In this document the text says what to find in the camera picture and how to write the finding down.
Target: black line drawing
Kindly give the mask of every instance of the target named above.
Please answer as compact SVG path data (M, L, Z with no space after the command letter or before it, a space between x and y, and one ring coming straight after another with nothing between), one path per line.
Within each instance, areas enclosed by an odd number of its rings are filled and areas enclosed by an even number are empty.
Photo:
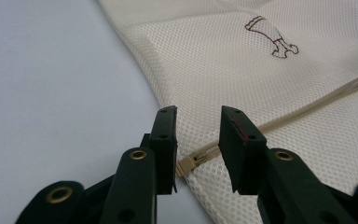
M272 26L266 18L262 16L255 17L249 21L248 24L245 25L245 29L268 38L276 47L271 53L275 57L285 59L289 51L298 54L298 47L296 45L287 44L278 29Z

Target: white table surface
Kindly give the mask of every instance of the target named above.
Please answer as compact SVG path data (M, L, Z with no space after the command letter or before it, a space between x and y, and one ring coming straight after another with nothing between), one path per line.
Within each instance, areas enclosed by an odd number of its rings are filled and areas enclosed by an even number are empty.
M0 0L0 223L60 180L112 175L158 102L94 0ZM182 179L158 223L211 223Z

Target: mesh laundry bag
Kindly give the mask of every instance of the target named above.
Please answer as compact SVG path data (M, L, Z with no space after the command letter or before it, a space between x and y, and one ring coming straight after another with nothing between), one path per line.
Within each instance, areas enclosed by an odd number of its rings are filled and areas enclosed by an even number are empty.
M178 106L179 160L216 147L229 105L324 183L358 184L358 1L99 2L160 105ZM221 157L186 180L215 222L261 222Z

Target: brass rivet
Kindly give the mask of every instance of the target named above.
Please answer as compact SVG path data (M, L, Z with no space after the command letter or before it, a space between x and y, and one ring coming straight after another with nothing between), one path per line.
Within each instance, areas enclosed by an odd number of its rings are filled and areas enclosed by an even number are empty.
M131 154L130 154L130 158L133 159L133 160L141 160L141 159L144 159L146 157L146 152L145 151L142 151L142 150L136 150L136 151L133 151Z
M63 201L67 200L71 197L74 191L69 187L59 187L52 190L47 196L46 201L48 203L62 203Z
M275 152L275 157L282 161L292 161L294 159L294 157L291 154L284 151Z

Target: zipper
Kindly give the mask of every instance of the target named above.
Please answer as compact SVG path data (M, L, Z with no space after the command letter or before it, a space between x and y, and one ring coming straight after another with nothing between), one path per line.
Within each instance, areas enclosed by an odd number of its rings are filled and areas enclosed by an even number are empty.
M305 113L309 113L324 105L328 105L355 91L358 91L358 78L326 94L324 97L320 98L319 100L316 100L315 102L312 102L311 104L298 109L297 111L294 111L281 118L272 120L257 128L260 130L261 133L266 133L267 131L282 126L287 121L295 119L300 115L304 115ZM207 161L211 161L212 159L218 157L220 155L220 149L218 143L219 141L215 140L212 143L208 144L207 146L203 147L202 149L190 154L189 156L177 162L176 170L175 170L176 176L187 175L191 171L202 165L203 163Z

